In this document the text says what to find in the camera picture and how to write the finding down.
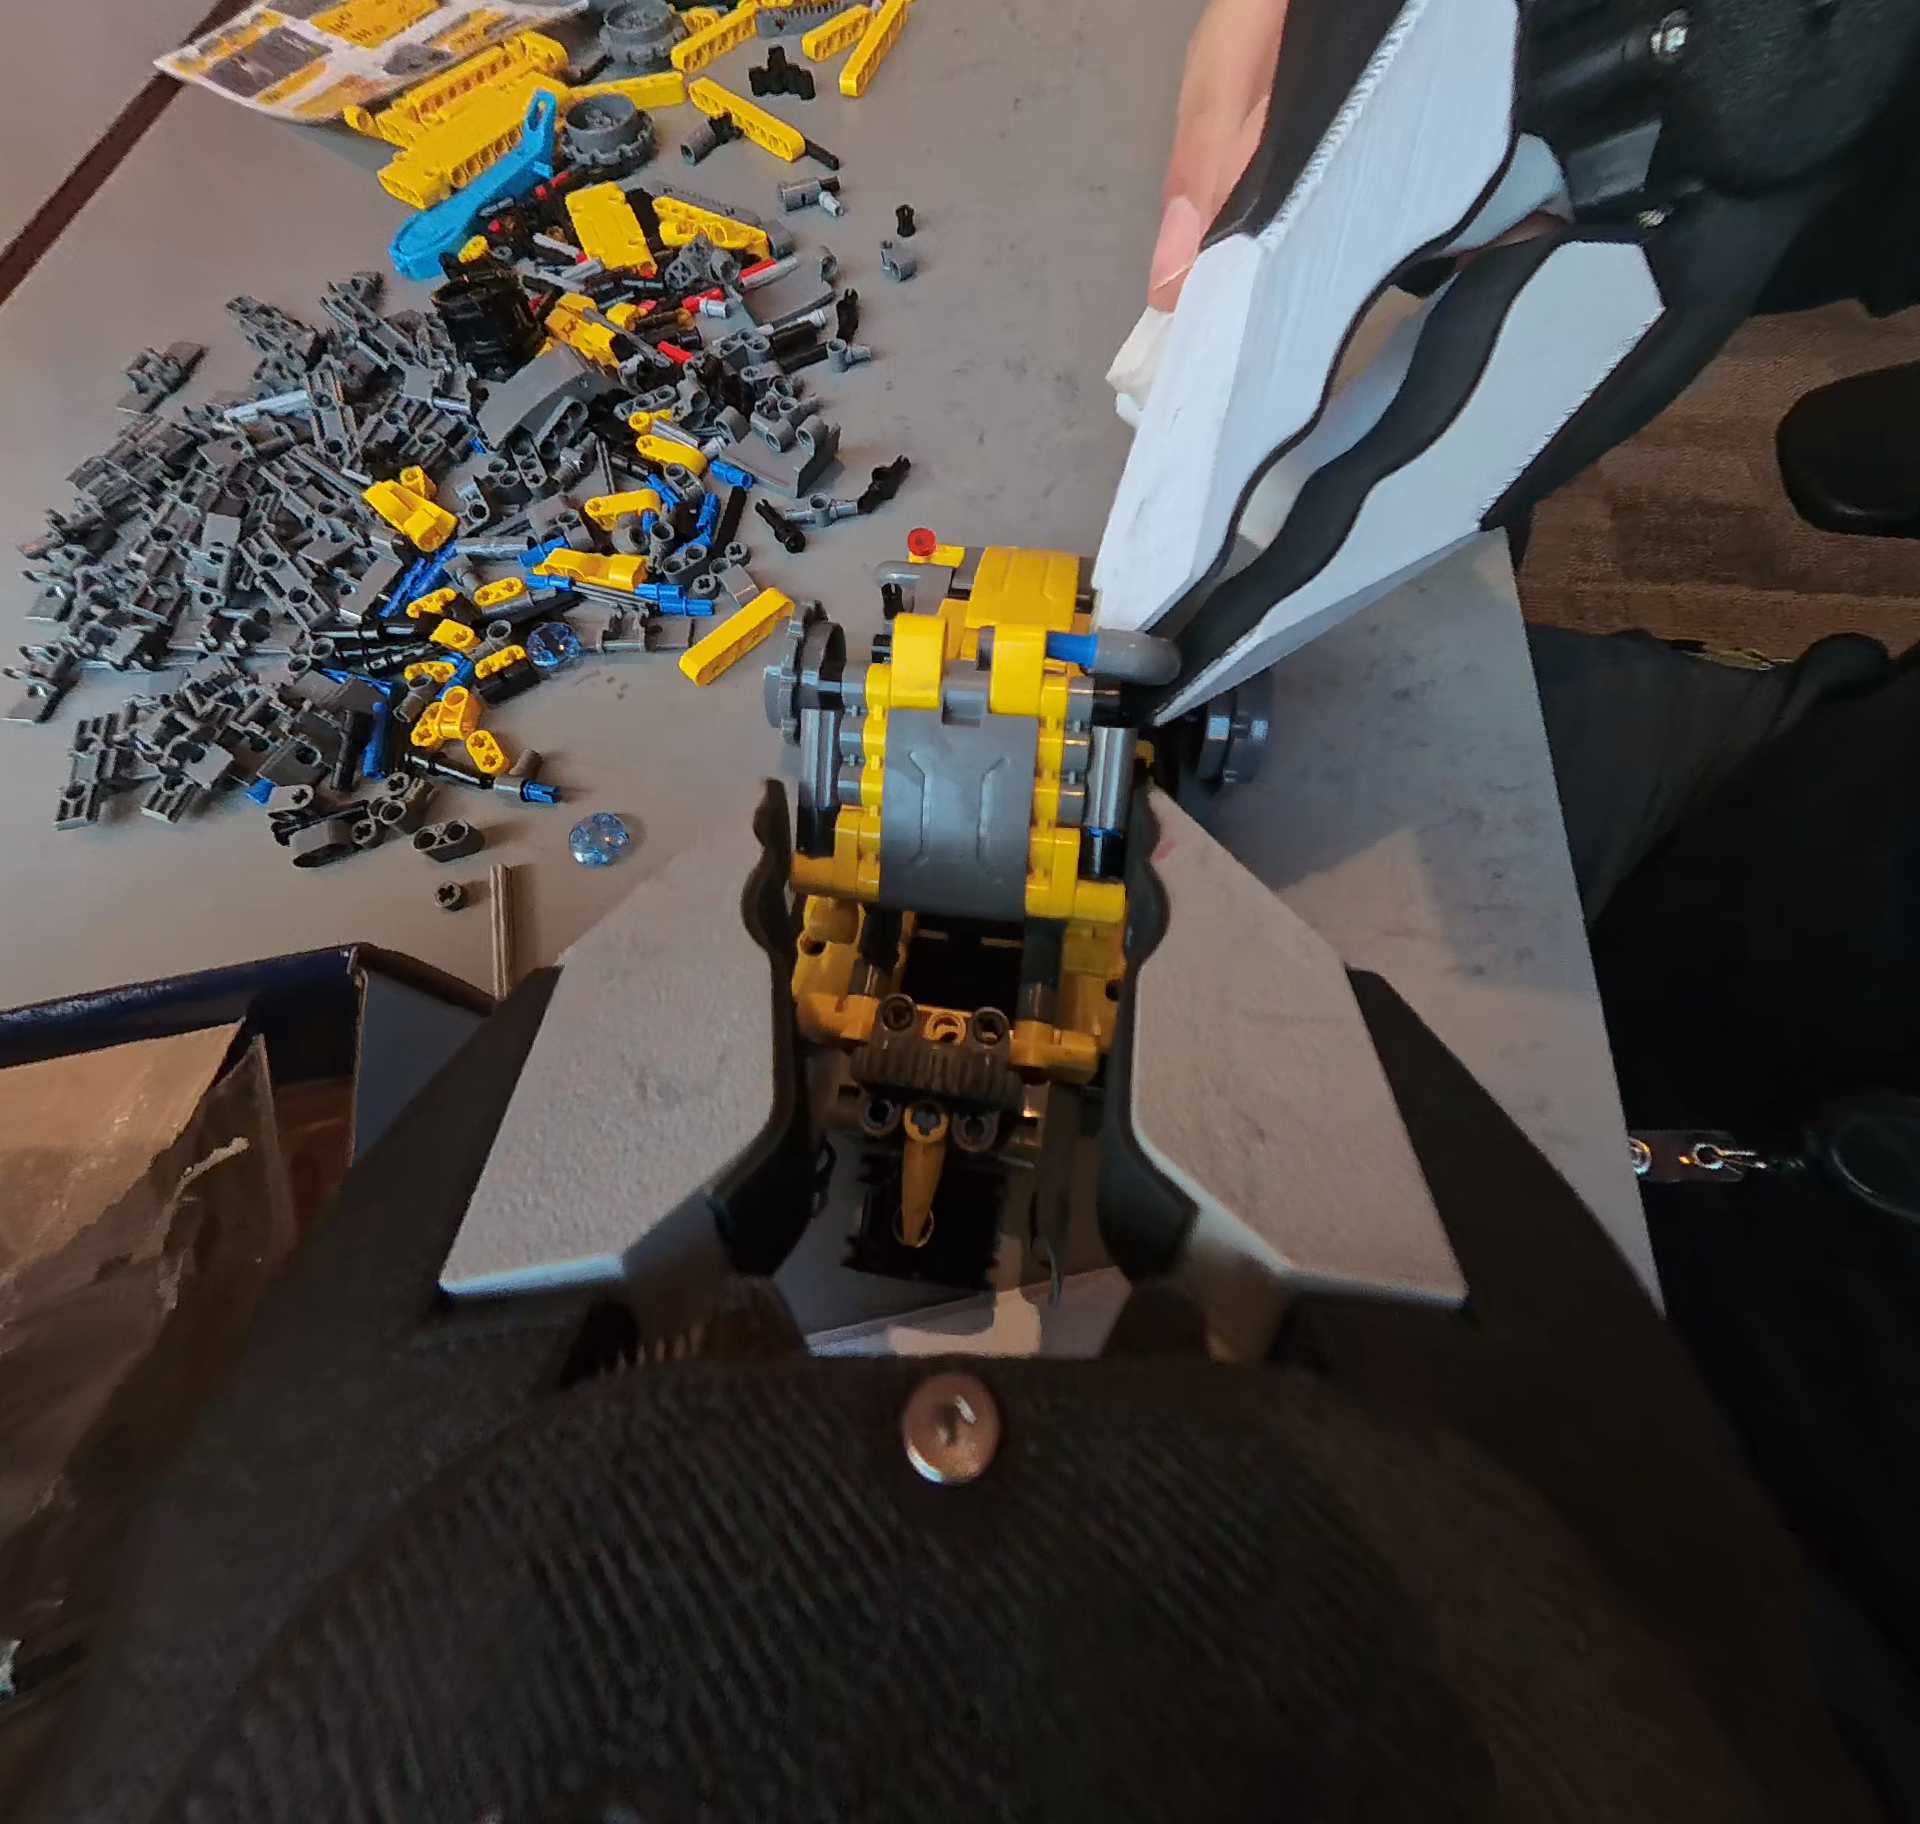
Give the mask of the person's right hand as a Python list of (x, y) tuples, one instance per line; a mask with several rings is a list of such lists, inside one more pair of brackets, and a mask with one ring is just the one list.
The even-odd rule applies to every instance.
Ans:
[(1237, 177), (1273, 90), (1287, 0), (1207, 0), (1188, 40), (1146, 304), (1171, 313)]

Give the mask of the short yellow beam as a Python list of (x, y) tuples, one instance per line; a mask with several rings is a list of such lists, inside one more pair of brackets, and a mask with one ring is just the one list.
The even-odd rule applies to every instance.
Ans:
[(747, 607), (720, 621), (677, 655), (677, 672), (691, 685), (708, 685), (749, 653), (756, 653), (791, 616), (795, 602), (781, 591), (758, 591)]

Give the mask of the yellow sticker sheet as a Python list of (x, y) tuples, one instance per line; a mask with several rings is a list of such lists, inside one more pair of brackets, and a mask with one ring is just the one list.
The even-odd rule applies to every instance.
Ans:
[(246, 111), (327, 124), (580, 9), (584, 0), (258, 0), (152, 66)]

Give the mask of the yellow building-block toy vehicle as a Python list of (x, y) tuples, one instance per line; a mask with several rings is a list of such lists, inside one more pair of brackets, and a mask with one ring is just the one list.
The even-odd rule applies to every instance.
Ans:
[(791, 1013), (844, 1263), (892, 1283), (1059, 1285), (1099, 1253), (1171, 1279), (1202, 1221), (1146, 1156), (1139, 972), (1162, 940), (1155, 788), (1243, 781), (1267, 684), (1162, 728), (1166, 635), (1098, 621), (1089, 563), (925, 528), (876, 568), (868, 644), (780, 630), (769, 723), (799, 757)]

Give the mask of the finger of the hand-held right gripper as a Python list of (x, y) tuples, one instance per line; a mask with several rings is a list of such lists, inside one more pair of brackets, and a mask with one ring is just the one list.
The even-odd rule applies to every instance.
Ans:
[(1663, 316), (1641, 246), (1481, 250), (1226, 505), (1262, 537), (1176, 630), (1180, 717), (1448, 561)]
[(1093, 565), (1103, 626), (1171, 626), (1359, 320), (1478, 211), (1513, 154), (1515, 57), (1517, 0), (1287, 0), (1258, 151), (1176, 304), (1146, 304), (1106, 373), (1132, 446)]

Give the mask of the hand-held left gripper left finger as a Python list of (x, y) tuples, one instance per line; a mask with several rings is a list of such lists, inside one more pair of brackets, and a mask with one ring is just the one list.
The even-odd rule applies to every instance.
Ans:
[(769, 1279), (812, 1214), (816, 1150), (777, 781), (566, 950), (468, 1212), (451, 1300)]

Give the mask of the blue curved building piece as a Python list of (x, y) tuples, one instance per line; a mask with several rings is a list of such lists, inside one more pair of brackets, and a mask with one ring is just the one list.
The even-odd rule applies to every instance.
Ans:
[(481, 211), (517, 202), (553, 177), (557, 160), (557, 98), (535, 90), (517, 124), (515, 146), (489, 168), (451, 188), (447, 199), (403, 222), (391, 246), (391, 269), (410, 280), (431, 280), (446, 259), (479, 233)]

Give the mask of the pile of small connector pieces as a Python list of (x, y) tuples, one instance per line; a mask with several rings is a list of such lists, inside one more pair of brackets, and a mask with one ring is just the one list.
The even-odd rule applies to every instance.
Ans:
[(899, 453), (838, 473), (818, 380), (874, 350), (831, 259), (809, 304), (753, 320), (749, 280), (790, 272), (691, 239), (661, 272), (447, 259), (425, 308), (353, 272), (321, 323), (240, 294), (246, 393), (178, 414), (202, 351), (140, 356), (131, 427), (23, 550), (48, 634), (3, 670), (3, 719), (140, 681), (72, 723), (49, 826), (253, 803), (282, 858), (327, 867), (391, 841), (479, 851), (439, 814), (456, 788), (566, 803), (501, 733), (567, 672), (533, 666), (533, 626), (566, 621), (578, 663), (677, 659), (769, 591), (753, 520), (799, 556), (906, 487)]

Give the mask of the person's legs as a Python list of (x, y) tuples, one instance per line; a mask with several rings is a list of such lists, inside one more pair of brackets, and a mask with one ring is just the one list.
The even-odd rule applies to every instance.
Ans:
[[(1529, 630), (1627, 1128), (1782, 1138), (1915, 1099), (1915, 653), (1731, 666)], [(1664, 1314), (1808, 1575), (1814, 1672), (1915, 1820), (1915, 1228), (1808, 1187), (1658, 1187)]]

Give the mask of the blue cardboard kit box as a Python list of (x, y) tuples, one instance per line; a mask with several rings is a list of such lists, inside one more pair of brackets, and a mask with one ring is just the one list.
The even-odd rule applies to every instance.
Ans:
[[(3, 1067), (210, 1023), (245, 1023), (267, 1051), (282, 1160), (295, 1192), (295, 1241), (284, 1263), (271, 1268), (267, 1283), (275, 1283), (300, 1238), (310, 1237), (330, 1208), (347, 1164), (388, 1132), (397, 1110), (479, 1030), (489, 1012), (491, 1000), (457, 981), (446, 981), (408, 958), (347, 945), (3, 1012)], [(197, 1414), (226, 1379), (252, 1316), (213, 1374), (208, 1399), (192, 1408), (187, 1436)], [(70, 1650), (55, 1675), (33, 1682), (23, 1694), (3, 1696), (3, 1711), (8, 1713), (48, 1694), (64, 1694), (81, 1676), (103, 1613), (107, 1601), (85, 1643)]]

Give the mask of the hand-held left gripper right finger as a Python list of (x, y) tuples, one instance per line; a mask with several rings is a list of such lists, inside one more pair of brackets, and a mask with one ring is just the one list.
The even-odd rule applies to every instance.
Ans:
[(1132, 794), (1099, 1241), (1267, 1354), (1304, 1296), (1457, 1310), (1452, 1253), (1344, 961), (1156, 788)]

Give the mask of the black badge reel with clip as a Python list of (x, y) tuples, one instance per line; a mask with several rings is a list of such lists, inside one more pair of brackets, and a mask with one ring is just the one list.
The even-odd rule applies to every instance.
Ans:
[(1842, 1094), (1800, 1117), (1782, 1138), (1714, 1128), (1627, 1128), (1633, 1176), (1658, 1187), (1808, 1187), (1915, 1228), (1915, 1099)]

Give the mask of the group of long yellow beams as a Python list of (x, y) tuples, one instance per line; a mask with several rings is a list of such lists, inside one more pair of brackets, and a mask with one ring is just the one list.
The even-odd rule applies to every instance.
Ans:
[[(352, 132), (394, 148), (394, 158), (380, 168), (380, 188), (408, 209), (403, 222), (505, 154), (535, 90), (557, 98), (557, 128), (566, 109), (595, 90), (621, 90), (650, 116), (667, 109), (691, 109), (702, 116), (681, 146), (691, 166), (725, 140), (749, 140), (781, 166), (812, 160), (837, 171), (838, 158), (791, 121), (772, 114), (769, 98), (812, 98), (809, 70), (816, 64), (837, 64), (837, 90), (845, 100), (864, 98), (899, 40), (912, 5), (734, 0), (722, 15), (689, 6), (681, 15), (685, 38), (672, 50), (667, 70), (595, 85), (562, 81), (566, 47), (543, 35), (522, 35), (414, 85), (376, 111), (347, 109), (343, 121)], [(567, 168), (557, 148), (553, 177), (524, 199), (555, 190), (562, 171), (578, 168)], [(501, 202), (481, 211), (470, 243), (510, 206)]]

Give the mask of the black chair base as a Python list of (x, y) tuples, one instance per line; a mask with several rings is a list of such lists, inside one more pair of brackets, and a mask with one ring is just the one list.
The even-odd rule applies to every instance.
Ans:
[(1915, 539), (1915, 361), (1806, 393), (1776, 427), (1782, 490), (1830, 537)]

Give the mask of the grey desk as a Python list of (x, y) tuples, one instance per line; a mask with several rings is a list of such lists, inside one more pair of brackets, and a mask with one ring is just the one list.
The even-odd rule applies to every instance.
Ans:
[[(220, 0), (3, 0), (3, 243), (158, 81), (150, 60)], [(1205, 0), (918, 0), (864, 100), (821, 85), (805, 132), (845, 160), (818, 239), (864, 297), (876, 365), (831, 393), (844, 455), (911, 455), (884, 515), (769, 573), (874, 622), (874, 565), (911, 525), (954, 543), (1089, 554), (1129, 446), (1103, 373), (1139, 313), (1188, 35)], [(140, 350), (202, 345), (233, 393), (233, 294), (310, 316), (380, 269), (397, 206), (380, 154), (178, 86), (152, 128), (3, 304), (3, 659), (29, 641), (19, 543), (119, 428)], [(291, 950), (376, 945), (489, 986), (486, 914), (434, 911), (434, 872), (380, 851), (297, 872), (252, 808), (181, 826), (49, 826), (75, 685), (55, 723), (3, 723), (3, 1008)], [(481, 814), (515, 865), (522, 963), (547, 963), (640, 880), (753, 801), (781, 748), (758, 675), (689, 685), (667, 655), (576, 666), (507, 738), (557, 810)], [(636, 847), (578, 867), (566, 837), (617, 814)], [(1498, 543), (1468, 545), (1278, 670), (1273, 750), (1218, 834), (1350, 968), (1383, 973), (1651, 1279), (1626, 1124), (1580, 923), (1522, 607)]]

